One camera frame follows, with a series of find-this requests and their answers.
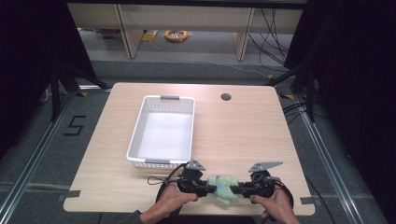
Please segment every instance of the gray carpet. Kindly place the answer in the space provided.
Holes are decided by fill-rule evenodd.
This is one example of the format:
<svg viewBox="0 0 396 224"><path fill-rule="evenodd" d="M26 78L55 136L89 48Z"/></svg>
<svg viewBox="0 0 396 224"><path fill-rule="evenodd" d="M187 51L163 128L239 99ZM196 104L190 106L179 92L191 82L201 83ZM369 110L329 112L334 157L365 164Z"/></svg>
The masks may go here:
<svg viewBox="0 0 396 224"><path fill-rule="evenodd" d="M282 74L253 65L237 67L242 70L258 71L262 75L214 64L92 62L92 65L99 79L107 84L129 81L262 85L268 81L265 76L273 74L277 77ZM79 79L78 82L91 84L84 79ZM290 93L291 82L292 78L289 78L277 85L277 92L279 94ZM126 216L126 214L67 213L63 210L62 199L59 198L67 192L73 181L108 95L108 92L93 91L85 97L76 96L74 98L9 223L117 223ZM282 99L280 102L283 107L295 103L290 99ZM32 116L32 121L26 126L26 132L20 138L21 141L1 160L0 197L6 197L7 189L10 188L9 183L16 181L49 125L50 107L51 102L48 101L37 108L36 113ZM315 113L316 125L320 134L323 136L326 147L331 152L348 189L356 200L363 219L366 223L387 223L361 180L353 161L346 157L342 142L340 142L331 121L325 118L326 114L321 105L315 105ZM68 127L74 116L85 116L85 118L75 119L74 122L84 125L84 127L80 135L65 136L65 133L77 132L76 129ZM323 196L336 223L348 223L345 210L337 198L315 145L305 128L302 116L287 116L287 121L290 122L291 136L304 173ZM310 190L312 195L318 198L317 193L312 188ZM299 217L301 222L332 223L323 204L317 204L316 209L316 213L311 217ZM257 223L261 221L258 217L254 217L254 219ZM230 223L230 220L216 219L216 222Z"/></svg>

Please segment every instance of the plastic basket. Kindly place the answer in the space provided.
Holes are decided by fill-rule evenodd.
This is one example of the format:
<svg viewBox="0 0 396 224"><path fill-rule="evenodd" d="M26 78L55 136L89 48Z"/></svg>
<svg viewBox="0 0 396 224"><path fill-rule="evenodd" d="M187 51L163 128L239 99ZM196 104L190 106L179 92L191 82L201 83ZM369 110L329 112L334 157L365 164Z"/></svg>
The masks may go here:
<svg viewBox="0 0 396 224"><path fill-rule="evenodd" d="M143 99L127 159L136 167L174 169L191 158L195 100L148 95Z"/></svg>

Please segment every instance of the hand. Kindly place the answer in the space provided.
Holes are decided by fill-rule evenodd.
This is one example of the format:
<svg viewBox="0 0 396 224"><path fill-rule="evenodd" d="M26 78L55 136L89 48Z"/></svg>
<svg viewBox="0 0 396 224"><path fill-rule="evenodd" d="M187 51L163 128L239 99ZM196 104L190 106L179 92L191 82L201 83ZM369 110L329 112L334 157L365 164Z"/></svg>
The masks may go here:
<svg viewBox="0 0 396 224"><path fill-rule="evenodd" d="M263 218L272 216L280 223L300 223L291 208L288 196L279 186L275 186L274 194L271 198L251 195L250 200L252 203L259 203L265 208L265 211L262 212Z"/></svg>
<svg viewBox="0 0 396 224"><path fill-rule="evenodd" d="M194 193L183 193L177 187L176 182L171 182L163 190L163 193L150 209L142 213L140 218L145 224L157 223L165 217L176 211L183 204L198 201L198 196Z"/></svg>

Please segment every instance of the floor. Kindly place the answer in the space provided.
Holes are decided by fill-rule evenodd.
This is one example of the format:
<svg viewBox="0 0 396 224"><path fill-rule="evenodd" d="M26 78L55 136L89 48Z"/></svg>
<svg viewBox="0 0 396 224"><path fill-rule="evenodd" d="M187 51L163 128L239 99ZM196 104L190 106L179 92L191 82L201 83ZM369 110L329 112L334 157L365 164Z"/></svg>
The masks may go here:
<svg viewBox="0 0 396 224"><path fill-rule="evenodd" d="M101 69L102 72L99 74L102 79L110 82L120 78L119 73L111 72L116 71L116 67L111 65L113 63L201 64L210 68L233 69L242 75L260 74L263 78L279 74L276 70L286 70L269 56L260 55L251 40L247 43L244 61L238 62L234 54L231 34L190 32L184 42L170 43L163 38L163 33L164 31L159 31L153 43L142 42L136 57L132 60L126 58L120 39L103 39L100 33L89 30L81 31L80 35L95 68L104 64L105 68L109 69ZM261 35L252 34L252 38L259 45L262 44ZM291 39L292 35L278 36L278 42L286 48ZM266 49L282 61L278 49L272 47ZM150 69L152 68L148 68L148 73L155 72ZM289 78L276 87L279 95L286 97L280 99L283 107L301 102L303 98L300 97L304 97L287 98L290 94L291 82L292 78ZM16 197L19 203L11 207L9 212L11 215L2 220L2 223L117 223L126 216L126 214L66 213L63 210L64 195L73 181L107 96L108 91L90 92L88 98L73 96L63 119L56 124L56 132L52 135L48 133L48 127L53 125L48 119L51 113L50 101L43 102L43 105L37 109L21 135L20 142L11 148L0 162L0 199L2 200L10 195L14 183L18 183L23 174L31 173L29 184L21 190L24 193L20 198ZM63 95L63 99L64 102L68 102L67 94ZM353 161L347 158L331 121L326 119L323 107L316 105L315 113L316 122L313 125L299 108L286 114L304 173L308 177L307 180L313 182L310 190L316 200L317 212L312 217L299 217L300 221L302 223L387 223L354 167ZM83 122L84 132L81 132L78 138L65 141L64 134L74 131L70 130L69 121L73 116L81 114L87 115L84 120L78 121ZM50 136L50 140L48 143L43 143L42 136L46 135ZM36 167L24 171L32 155L35 155L40 146L46 144L50 147L48 149L44 147L43 154L36 161ZM349 206L352 206L352 212L348 211ZM261 222L259 217L254 217L254 220L257 223Z"/></svg>

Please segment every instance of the person's left hand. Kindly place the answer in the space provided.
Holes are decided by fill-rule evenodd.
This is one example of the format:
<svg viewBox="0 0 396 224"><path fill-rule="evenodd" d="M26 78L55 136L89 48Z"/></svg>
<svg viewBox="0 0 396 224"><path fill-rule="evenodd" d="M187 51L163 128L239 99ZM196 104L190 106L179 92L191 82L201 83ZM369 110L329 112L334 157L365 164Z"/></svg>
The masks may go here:
<svg viewBox="0 0 396 224"><path fill-rule="evenodd" d="M183 193L177 187L176 182L170 182L163 190L160 199L150 209L142 213L140 218L145 224L157 223L176 211L183 204L198 201L198 196L194 193Z"/></svg>

